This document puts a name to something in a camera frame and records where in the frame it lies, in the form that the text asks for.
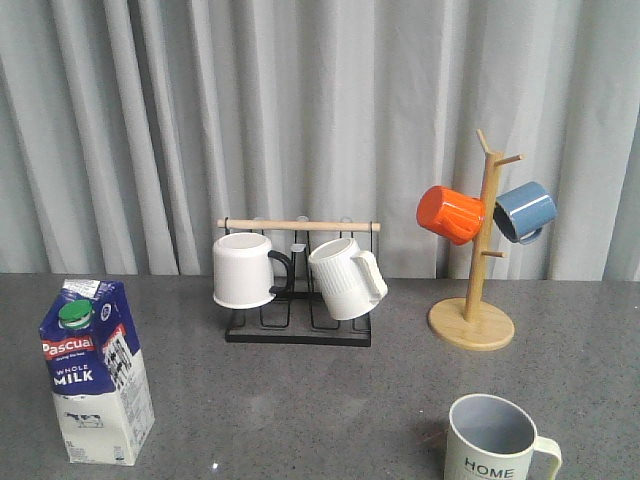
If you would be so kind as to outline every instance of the carton cap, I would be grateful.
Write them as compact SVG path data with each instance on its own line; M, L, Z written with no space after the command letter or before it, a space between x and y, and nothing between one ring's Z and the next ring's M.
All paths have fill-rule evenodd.
M62 326L72 330L79 330L91 322L91 302L89 300L75 300L67 303L58 312Z

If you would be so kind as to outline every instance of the black mug handle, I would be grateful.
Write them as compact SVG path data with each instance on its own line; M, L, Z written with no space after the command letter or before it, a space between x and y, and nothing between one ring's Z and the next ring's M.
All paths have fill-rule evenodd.
M291 260L289 259L289 257L287 257L284 253L280 253L276 250L270 250L267 256L269 258L278 260L280 263L284 265L284 268L287 271L287 284L283 287L278 287L277 285L274 285L269 289L269 293L277 294L277 293L286 292L291 287L293 287L293 282L295 281L295 272L293 271L293 263L291 263Z

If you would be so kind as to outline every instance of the mug handle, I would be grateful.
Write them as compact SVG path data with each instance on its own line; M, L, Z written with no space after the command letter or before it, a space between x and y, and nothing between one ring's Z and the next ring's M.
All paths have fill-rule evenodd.
M542 233L542 227L538 228L535 232L533 232L532 234L530 234L528 237L524 237L520 239L520 243L522 245L526 245L527 243L531 243L533 242L536 238L538 238L540 236L540 234Z
M369 284L369 290L373 293L374 300L382 300L389 291L389 288L380 274L376 257L368 250L362 250L353 256L353 260L364 273L364 277Z
M549 480L554 480L558 474L558 470L560 470L560 467L562 466L562 452L560 451L560 445L558 445L558 442L547 437L538 436L536 441L533 443L533 449L536 452L546 453L553 457L554 463L551 467Z
M284 253L280 253L276 250L270 250L267 256L269 258L278 260L280 263L284 265L284 268L287 271L287 284L282 287L274 285L269 289L269 293L278 294L278 293L282 293L289 290L293 286L293 282L295 281L295 276L293 272L293 263L291 263L291 260L289 259L289 257L287 257Z

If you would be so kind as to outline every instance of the mug rack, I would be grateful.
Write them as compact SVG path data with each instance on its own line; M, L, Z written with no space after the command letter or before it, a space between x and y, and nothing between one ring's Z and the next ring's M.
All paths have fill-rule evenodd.
M473 239L467 295L464 298L441 300L429 310L427 318L431 329L443 340L466 350L491 351L508 345L515 334L511 318L499 308L482 301L487 257L505 256L504 252L488 249L496 192L502 167L523 160L524 155L504 158L503 152L489 148L482 130L476 130L476 134L485 154L480 195L485 219L480 232Z
M374 233L380 231L375 222L313 222L307 217L297 220L240 220L220 219L219 228L225 234L231 230L266 230L292 232L290 260L294 272L302 262L302 278L296 278L292 289L278 293L266 305L246 310L230 310L225 340L230 343L290 343L313 345L341 345L351 347L371 346L371 318L367 313L346 321L334 320L316 290L309 266L309 254L313 250L311 232L334 232L337 236L356 233L367 234L370 249L374 251Z

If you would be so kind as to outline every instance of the granite countertop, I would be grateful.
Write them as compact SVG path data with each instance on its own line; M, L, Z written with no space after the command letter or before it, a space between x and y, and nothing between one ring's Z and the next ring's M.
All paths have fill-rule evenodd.
M0 476L56 479L439 479L449 405L522 406L562 447L559 479L631 479L640 464L640 284L487 281L513 341L471 352L426 312L466 281L388 281L371 347L226 343L209 277L123 280L156 423L133 467L69 464L38 326L65 276L0 275ZM546 478L536 454L531 478Z

